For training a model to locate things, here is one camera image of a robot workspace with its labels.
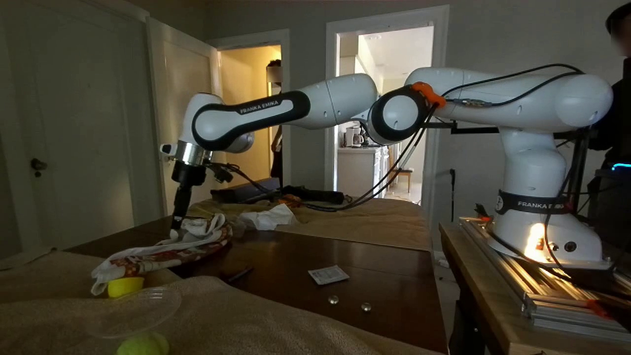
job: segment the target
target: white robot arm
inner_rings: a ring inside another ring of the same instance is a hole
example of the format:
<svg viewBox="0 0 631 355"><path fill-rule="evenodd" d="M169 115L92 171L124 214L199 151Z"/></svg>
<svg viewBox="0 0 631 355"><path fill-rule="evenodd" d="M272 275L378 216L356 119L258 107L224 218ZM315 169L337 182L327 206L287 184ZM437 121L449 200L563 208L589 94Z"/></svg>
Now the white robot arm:
<svg viewBox="0 0 631 355"><path fill-rule="evenodd" d="M189 204L191 186L204 178L202 161L212 151L242 153L250 133L275 125L329 129L358 121L378 145L400 143L433 113L441 119L494 125L500 131L506 169L492 234L494 245L540 263L548 236L553 259L577 269L605 269L599 240L565 210L559 190L565 163L553 149L553 133L597 123L611 105L609 86L593 76L559 74L492 80L465 70L415 70L402 90L376 96L366 76L344 76L299 92L226 107L216 98L195 96L183 119L173 157L175 196L171 234Z"/></svg>

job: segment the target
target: yellow ball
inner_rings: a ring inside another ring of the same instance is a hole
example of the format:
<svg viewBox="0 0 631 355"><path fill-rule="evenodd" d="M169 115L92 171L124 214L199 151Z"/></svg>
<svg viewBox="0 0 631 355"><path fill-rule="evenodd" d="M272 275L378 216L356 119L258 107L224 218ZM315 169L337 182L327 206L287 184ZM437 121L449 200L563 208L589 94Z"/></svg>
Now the yellow ball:
<svg viewBox="0 0 631 355"><path fill-rule="evenodd" d="M167 355L169 344L161 334L141 334L126 338L116 355Z"/></svg>
<svg viewBox="0 0 631 355"><path fill-rule="evenodd" d="M141 285L143 285L143 279L139 277L114 279L106 283L106 297L120 299L120 297L141 291Z"/></svg>

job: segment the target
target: doorway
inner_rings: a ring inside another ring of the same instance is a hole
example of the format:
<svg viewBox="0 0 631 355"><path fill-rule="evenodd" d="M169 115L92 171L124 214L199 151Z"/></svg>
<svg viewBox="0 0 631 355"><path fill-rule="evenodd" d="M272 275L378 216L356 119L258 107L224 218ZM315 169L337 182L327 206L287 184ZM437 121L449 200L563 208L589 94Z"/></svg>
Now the doorway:
<svg viewBox="0 0 631 355"><path fill-rule="evenodd" d="M220 72L220 100L226 105L254 102L272 96L272 82L266 74L266 66L273 60L281 60L281 80L289 84L289 32L275 31L264 34L236 36L206 40L218 52L218 72ZM273 129L264 129L254 133L254 145L250 151L240 155L218 155L218 163L236 165L250 180L270 178L272 169L272 141ZM283 163L283 182L285 173L289 173L287 153L281 153ZM232 176L232 186L246 184L244 178Z"/></svg>
<svg viewBox="0 0 631 355"><path fill-rule="evenodd" d="M445 48L445 23L447 7L384 15L374 19L360 19L348 23L327 25L327 78L346 76L346 74L366 74L380 96L402 88L406 78L415 68L443 66ZM335 127L327 137L327 147L331 149L331 186L341 188L346 176L341 169L339 159L344 157L346 131L356 131L354 123ZM404 161L402 169L410 173L406 178L398 178L392 190L384 194L386 198L402 198L412 204L429 204L431 192L423 192L427 186L427 176L433 174L433 153L427 147L427 137L423 137L412 155ZM404 151L408 141L390 145L382 149L380 157L384 163L370 163L364 167L380 167L380 173L392 167L398 155Z"/></svg>

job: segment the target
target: table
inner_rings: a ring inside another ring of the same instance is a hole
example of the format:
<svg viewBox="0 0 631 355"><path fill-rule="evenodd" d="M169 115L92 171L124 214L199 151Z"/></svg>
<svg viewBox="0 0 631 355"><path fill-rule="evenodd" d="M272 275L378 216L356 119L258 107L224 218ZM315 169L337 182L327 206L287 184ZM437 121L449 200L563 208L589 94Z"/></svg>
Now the table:
<svg viewBox="0 0 631 355"><path fill-rule="evenodd" d="M153 245L167 228L169 220L159 220L74 247L70 253L108 257L122 249ZM341 267L350 279L317 287L307 277L307 271L331 265ZM256 297L445 354L429 253L246 232L236 234L224 251L175 273L232 279L232 287Z"/></svg>
<svg viewBox="0 0 631 355"><path fill-rule="evenodd" d="M534 328L520 301L463 222L441 226L441 247L459 285L449 352L457 354L631 354L631 344Z"/></svg>

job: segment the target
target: orange object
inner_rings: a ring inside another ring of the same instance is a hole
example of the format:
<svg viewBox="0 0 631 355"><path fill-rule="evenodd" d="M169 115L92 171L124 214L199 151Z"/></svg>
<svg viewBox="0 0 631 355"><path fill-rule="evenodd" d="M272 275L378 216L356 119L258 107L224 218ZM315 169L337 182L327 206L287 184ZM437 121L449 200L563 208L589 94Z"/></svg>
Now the orange object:
<svg viewBox="0 0 631 355"><path fill-rule="evenodd" d="M447 102L443 98L439 98L429 86L425 84L413 84L412 92L417 94L421 100L425 100L427 103L435 105L437 109L443 109L447 105Z"/></svg>

